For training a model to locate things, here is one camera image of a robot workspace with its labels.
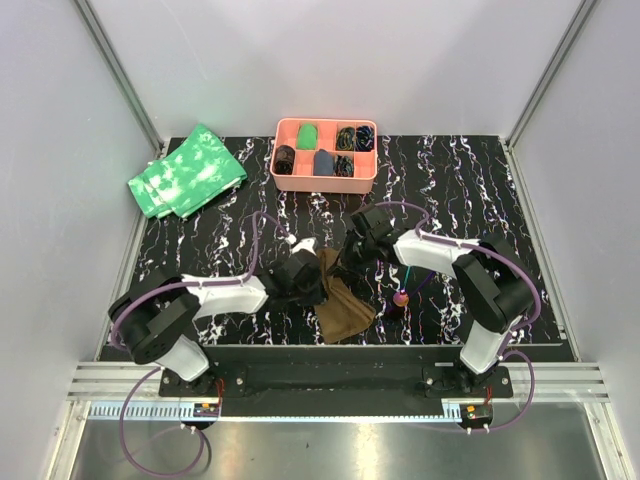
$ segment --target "marble pattern surface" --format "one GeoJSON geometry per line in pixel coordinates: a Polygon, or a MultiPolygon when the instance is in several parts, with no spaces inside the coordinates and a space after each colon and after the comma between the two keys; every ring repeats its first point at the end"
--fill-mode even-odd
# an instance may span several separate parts
{"type": "MultiPolygon", "coordinates": [[[[339,248],[349,212],[366,203],[405,200],[431,214],[428,230],[440,235],[478,238],[502,232],[541,287],[541,318],[519,332],[517,342],[559,342],[558,328],[544,289],[531,238],[518,203],[515,185],[497,137],[385,136],[378,139],[378,176],[367,195],[280,192],[269,174],[273,139],[226,138],[248,179],[198,210],[187,220],[176,216],[150,220],[146,226],[134,282],[164,264],[192,275],[230,275],[245,271],[251,248],[248,216],[255,210],[276,217],[298,238],[313,236],[321,245],[339,248]]],[[[389,210],[396,225],[414,226],[419,215],[403,208],[389,210]]],[[[289,247],[272,225],[261,224],[260,263],[286,258],[289,247]]],[[[383,315],[406,267],[372,264],[354,294],[372,305],[376,318],[347,344],[456,344],[466,338],[472,319],[456,281],[436,275],[412,297],[404,318],[383,315]]],[[[407,290],[428,274],[412,269],[407,290]]],[[[257,314],[219,315],[194,321],[188,332],[203,345],[322,344],[311,308],[289,305],[263,308],[257,314]]]]}

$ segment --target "gray floor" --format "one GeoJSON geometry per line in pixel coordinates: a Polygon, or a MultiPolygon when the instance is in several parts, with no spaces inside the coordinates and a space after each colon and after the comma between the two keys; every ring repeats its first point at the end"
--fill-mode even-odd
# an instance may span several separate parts
{"type": "MultiPolygon", "coordinates": [[[[496,407],[496,424],[511,418],[511,405],[496,407]]],[[[131,449],[166,422],[129,422],[131,449]]],[[[604,479],[586,417],[578,405],[534,405],[520,423],[487,436],[442,434],[412,425],[218,423],[207,431],[212,456],[192,479],[604,479]]],[[[170,472],[186,466],[197,440],[172,432],[136,459],[170,472]]],[[[117,422],[89,421],[74,480],[150,478],[122,457],[117,422]]]]}

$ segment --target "gray wall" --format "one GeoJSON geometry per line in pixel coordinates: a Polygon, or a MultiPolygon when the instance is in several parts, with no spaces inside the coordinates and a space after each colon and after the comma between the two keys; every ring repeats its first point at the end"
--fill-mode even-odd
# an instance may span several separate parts
{"type": "Polygon", "coordinates": [[[640,3],[601,2],[529,124],[524,170],[584,359],[640,471],[640,3]]]}
{"type": "Polygon", "coordinates": [[[0,477],[39,478],[152,158],[70,1],[0,5],[0,477]]]}
{"type": "Polygon", "coordinates": [[[579,0],[93,0],[161,135],[508,134],[579,0]]]}

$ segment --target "pink storage box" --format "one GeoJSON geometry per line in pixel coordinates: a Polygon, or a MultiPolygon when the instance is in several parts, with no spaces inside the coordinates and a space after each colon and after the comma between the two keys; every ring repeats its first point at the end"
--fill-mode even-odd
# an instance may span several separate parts
{"type": "Polygon", "coordinates": [[[378,127],[368,120],[323,120],[318,118],[283,118],[278,122],[276,143],[271,159],[271,175],[279,190],[293,192],[360,193],[371,191],[373,180],[378,174],[378,127]],[[310,123],[318,129],[318,143],[315,150],[298,150],[296,140],[300,126],[310,123]],[[367,125],[373,128],[374,143],[370,152],[336,150],[336,137],[344,127],[358,128],[367,125]],[[273,172],[275,152],[281,145],[289,145],[296,151],[293,174],[277,175],[273,172]],[[313,156],[326,150],[334,159],[336,155],[353,158],[353,177],[320,177],[313,175],[313,156]]]}

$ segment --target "folded brown cloth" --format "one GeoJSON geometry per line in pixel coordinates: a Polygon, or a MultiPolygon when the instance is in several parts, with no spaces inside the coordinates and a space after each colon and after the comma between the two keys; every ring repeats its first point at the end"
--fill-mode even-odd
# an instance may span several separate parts
{"type": "Polygon", "coordinates": [[[338,258],[337,250],[323,248],[316,254],[320,259],[322,283],[329,298],[323,305],[314,308],[324,341],[336,343],[369,328],[376,311],[354,297],[341,279],[327,276],[327,270],[338,258]]]}

